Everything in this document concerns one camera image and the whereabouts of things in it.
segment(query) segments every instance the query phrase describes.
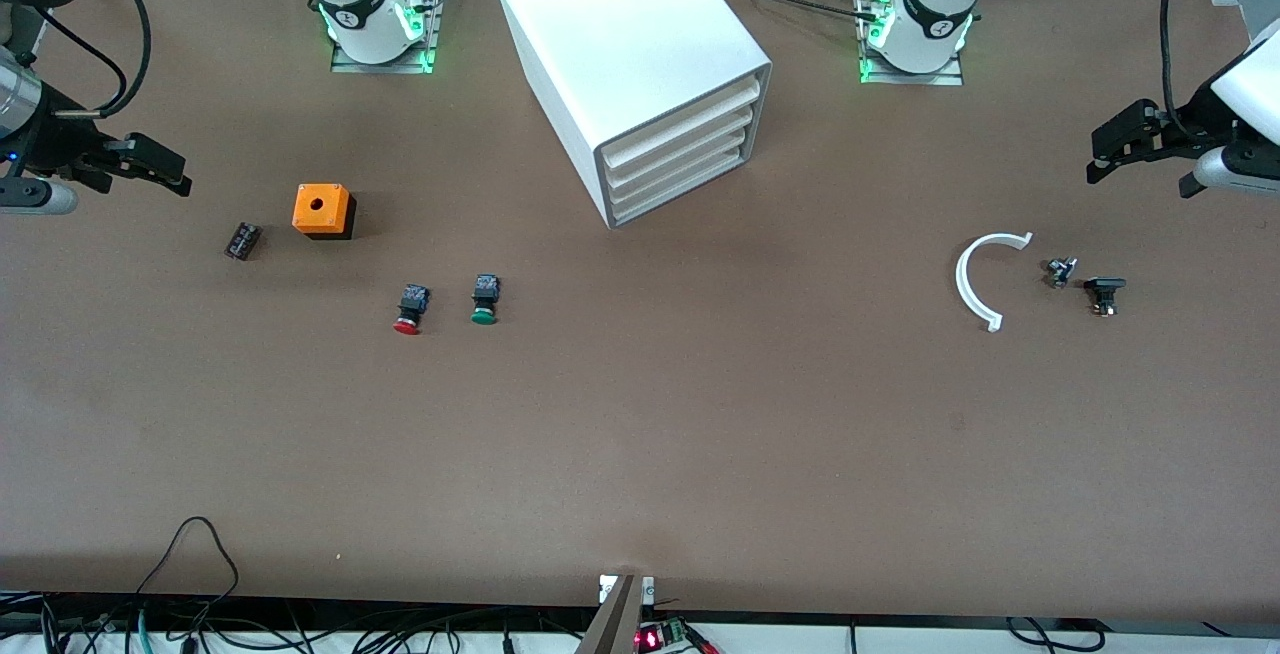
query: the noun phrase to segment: orange push button box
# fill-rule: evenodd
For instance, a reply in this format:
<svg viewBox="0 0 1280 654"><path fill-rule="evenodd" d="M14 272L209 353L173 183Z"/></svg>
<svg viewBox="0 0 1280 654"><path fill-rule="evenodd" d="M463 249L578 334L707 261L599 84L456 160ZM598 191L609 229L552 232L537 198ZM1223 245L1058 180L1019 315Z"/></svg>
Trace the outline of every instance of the orange push button box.
<svg viewBox="0 0 1280 654"><path fill-rule="evenodd" d="M356 197L343 184L302 184L293 202L293 229L311 239L351 239Z"/></svg>

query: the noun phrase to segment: white cable clip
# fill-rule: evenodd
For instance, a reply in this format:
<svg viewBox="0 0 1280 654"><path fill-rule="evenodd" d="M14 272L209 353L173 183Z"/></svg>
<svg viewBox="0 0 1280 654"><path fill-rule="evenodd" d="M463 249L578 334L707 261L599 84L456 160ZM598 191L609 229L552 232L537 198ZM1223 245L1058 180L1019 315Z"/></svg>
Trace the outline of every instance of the white cable clip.
<svg viewBox="0 0 1280 654"><path fill-rule="evenodd" d="M1000 324L1005 316L995 311L995 308L983 305L978 294L973 293L973 285L969 284L969 256L973 253L973 250L983 244L1005 244L1005 247L1024 250L1029 243L1032 243L1030 232L1027 235L996 233L979 235L979 238L973 241L973 244L969 244L969 248L964 250L964 253L960 253L960 261L956 262L956 289L960 289L960 298L964 299L965 306L972 308L979 317L987 320L987 331L1000 331Z"/></svg>

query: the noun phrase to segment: table surface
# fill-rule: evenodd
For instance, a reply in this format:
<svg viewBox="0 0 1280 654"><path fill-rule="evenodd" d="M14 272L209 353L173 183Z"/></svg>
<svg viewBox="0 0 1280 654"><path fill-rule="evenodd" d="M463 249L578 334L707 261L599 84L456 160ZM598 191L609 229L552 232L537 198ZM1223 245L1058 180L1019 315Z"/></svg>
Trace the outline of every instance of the table surface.
<svg viewBox="0 0 1280 654"><path fill-rule="evenodd" d="M686 608L1280 622L1280 209L1183 202L1187 163L1084 183L1158 97L1157 0L982 0L963 88L859 84L847 20L728 0L774 61L755 157L621 230L497 0L451 0L420 77L329 74L306 0L146 1L105 129L195 192L0 220L5 589L132 590L201 513L243 594L586 604L631 568ZM1172 8L1187 97L1245 36ZM64 17L136 61L128 0ZM86 102L95 67L37 65ZM291 229L303 180L356 193L355 241ZM992 230L1036 233L970 265L998 334L952 282ZM1059 256L1120 315L1041 284ZM155 589L225 580L192 534Z"/></svg>

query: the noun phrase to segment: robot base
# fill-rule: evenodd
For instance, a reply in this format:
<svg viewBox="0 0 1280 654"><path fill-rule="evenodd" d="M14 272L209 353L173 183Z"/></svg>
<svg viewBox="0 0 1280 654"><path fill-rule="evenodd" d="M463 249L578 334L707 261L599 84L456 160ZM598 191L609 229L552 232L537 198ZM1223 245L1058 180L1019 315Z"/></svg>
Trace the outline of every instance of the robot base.
<svg viewBox="0 0 1280 654"><path fill-rule="evenodd" d="M435 70L435 46L440 40L440 4L443 1L410 0L411 6L424 6L425 12L407 10L404 26L411 29L421 29L424 35L392 61L369 65L369 63L352 60L338 47L338 42L330 35L333 56L329 61L329 69L343 72L343 74L431 74Z"/></svg>
<svg viewBox="0 0 1280 654"><path fill-rule="evenodd" d="M874 12L868 3L854 0L855 12ZM940 70L928 74L915 74L915 72L901 70L891 65L882 52L876 51L867 44L876 22L858 20L858 69L860 82L864 84L933 84L933 86L960 86L964 84L964 76L960 72L960 52L951 56Z"/></svg>

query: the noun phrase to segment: metal cylinder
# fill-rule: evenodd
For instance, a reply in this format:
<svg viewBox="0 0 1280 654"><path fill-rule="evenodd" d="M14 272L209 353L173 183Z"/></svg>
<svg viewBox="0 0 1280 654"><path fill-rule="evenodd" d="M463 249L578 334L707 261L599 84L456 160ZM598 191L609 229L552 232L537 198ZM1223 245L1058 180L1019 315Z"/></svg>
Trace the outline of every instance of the metal cylinder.
<svg viewBox="0 0 1280 654"><path fill-rule="evenodd" d="M69 215L69 212L76 211L79 202L76 189L58 183L58 180L46 180L45 184L49 186L49 198L45 200L45 203L37 207L0 207L0 215Z"/></svg>
<svg viewBox="0 0 1280 654"><path fill-rule="evenodd" d="M9 49L0 47L0 140L31 122L40 90L40 77L19 67Z"/></svg>

